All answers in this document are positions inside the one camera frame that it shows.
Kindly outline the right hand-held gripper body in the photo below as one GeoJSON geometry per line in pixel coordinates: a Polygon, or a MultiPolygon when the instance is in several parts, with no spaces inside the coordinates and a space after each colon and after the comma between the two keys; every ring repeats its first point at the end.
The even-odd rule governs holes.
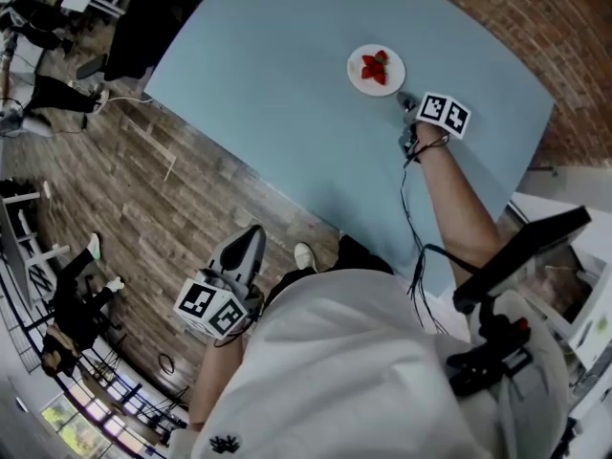
{"type": "Polygon", "coordinates": [[[407,161],[417,158],[420,151],[417,137],[417,124],[428,123],[445,131],[442,138],[433,146],[446,144],[450,139],[462,140],[470,122],[471,111],[455,98],[434,93],[426,93],[417,99],[417,110],[404,113],[405,128],[399,138],[399,146],[407,161]]]}

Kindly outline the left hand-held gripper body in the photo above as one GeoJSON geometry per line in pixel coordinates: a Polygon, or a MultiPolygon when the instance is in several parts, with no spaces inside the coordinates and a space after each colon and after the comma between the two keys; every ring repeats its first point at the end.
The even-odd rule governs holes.
{"type": "Polygon", "coordinates": [[[205,268],[185,281],[173,311],[190,329],[225,340],[259,319],[263,301],[263,293],[242,274],[205,268]]]}

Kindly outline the white round plate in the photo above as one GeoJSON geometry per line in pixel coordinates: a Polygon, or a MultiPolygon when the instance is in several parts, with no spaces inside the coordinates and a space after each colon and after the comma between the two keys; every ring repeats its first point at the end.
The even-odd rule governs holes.
{"type": "Polygon", "coordinates": [[[351,83],[362,93],[371,97],[387,97],[398,92],[404,85],[406,71],[403,60],[391,49],[378,44],[367,44],[357,48],[348,58],[347,74],[351,83]],[[363,61],[363,55],[373,55],[384,50],[387,53],[388,61],[384,65],[386,74],[386,84],[380,85],[373,77],[369,79],[361,78],[361,69],[367,67],[363,61]]]}

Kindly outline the person's left forearm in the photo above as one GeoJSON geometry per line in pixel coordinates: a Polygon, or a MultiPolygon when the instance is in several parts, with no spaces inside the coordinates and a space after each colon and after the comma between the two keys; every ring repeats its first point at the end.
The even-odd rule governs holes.
{"type": "Polygon", "coordinates": [[[244,355],[242,336],[209,342],[188,407],[189,428],[201,431],[244,355]]]}

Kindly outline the person's right forearm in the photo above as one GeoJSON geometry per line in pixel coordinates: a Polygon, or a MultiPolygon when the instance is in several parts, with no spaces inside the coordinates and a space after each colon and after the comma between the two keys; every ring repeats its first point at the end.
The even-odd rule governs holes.
{"type": "Polygon", "coordinates": [[[502,248],[497,226],[444,145],[444,131],[416,124],[420,161],[444,249],[478,269],[502,248]]]}

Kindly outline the person's white left shoe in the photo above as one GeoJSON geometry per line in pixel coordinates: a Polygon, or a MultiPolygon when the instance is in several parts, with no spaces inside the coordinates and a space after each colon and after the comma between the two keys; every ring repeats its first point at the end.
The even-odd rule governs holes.
{"type": "Polygon", "coordinates": [[[295,245],[294,257],[299,270],[312,270],[317,273],[316,256],[307,243],[298,242],[295,245]]]}

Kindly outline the person's black trousers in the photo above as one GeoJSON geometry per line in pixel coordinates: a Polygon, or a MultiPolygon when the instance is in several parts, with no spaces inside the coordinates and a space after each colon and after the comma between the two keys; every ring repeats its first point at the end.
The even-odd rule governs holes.
{"type": "MultiPolygon", "coordinates": [[[[346,234],[340,237],[336,263],[331,268],[323,270],[323,272],[329,273],[342,270],[368,270],[394,274],[391,267],[385,261],[346,234]]],[[[267,309],[287,287],[306,276],[314,274],[316,273],[312,270],[299,269],[286,273],[268,294],[263,309],[267,309]]]]}

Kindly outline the person's white shirt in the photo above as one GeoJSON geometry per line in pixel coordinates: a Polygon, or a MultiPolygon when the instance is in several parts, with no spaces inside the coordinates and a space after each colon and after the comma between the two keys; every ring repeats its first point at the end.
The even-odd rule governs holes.
{"type": "Polygon", "coordinates": [[[264,312],[200,431],[170,459],[550,459],[568,418],[562,352],[525,298],[532,362],[462,398],[448,357],[468,345],[426,333],[398,280],[343,270],[306,276],[264,312]]]}

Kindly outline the white shelf rack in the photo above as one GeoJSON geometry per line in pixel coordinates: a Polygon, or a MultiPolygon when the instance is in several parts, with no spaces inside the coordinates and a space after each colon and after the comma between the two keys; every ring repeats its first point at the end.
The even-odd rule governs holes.
{"type": "Polygon", "coordinates": [[[18,237],[15,234],[13,225],[8,212],[8,206],[18,205],[33,200],[38,200],[41,194],[38,191],[33,193],[3,197],[0,195],[0,229],[2,236],[3,252],[8,258],[12,273],[14,274],[17,287],[25,299],[25,305],[31,309],[33,305],[43,299],[42,295],[30,295],[30,269],[36,265],[46,262],[60,255],[69,253],[69,245],[57,246],[49,251],[44,251],[33,256],[25,255],[21,250],[21,244],[36,238],[36,233],[18,237]]]}

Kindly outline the black office chair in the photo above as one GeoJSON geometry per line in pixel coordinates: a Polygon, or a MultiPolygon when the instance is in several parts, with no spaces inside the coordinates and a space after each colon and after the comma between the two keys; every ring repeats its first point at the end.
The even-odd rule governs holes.
{"type": "Polygon", "coordinates": [[[110,51],[76,70],[78,80],[102,73],[113,81],[140,79],[156,66],[182,26],[180,0],[128,0],[119,17],[110,51]]]}

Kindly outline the black harness clamp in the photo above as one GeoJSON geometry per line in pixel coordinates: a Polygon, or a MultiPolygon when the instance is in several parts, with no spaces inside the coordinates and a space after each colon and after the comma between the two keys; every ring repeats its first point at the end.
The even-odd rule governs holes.
{"type": "Polygon", "coordinates": [[[533,356],[525,348],[531,328],[525,317],[510,321],[493,312],[493,301],[480,306],[479,334],[484,342],[467,352],[451,355],[447,366],[453,370],[450,386],[458,397],[468,397],[499,383],[503,376],[513,377],[533,356]]]}

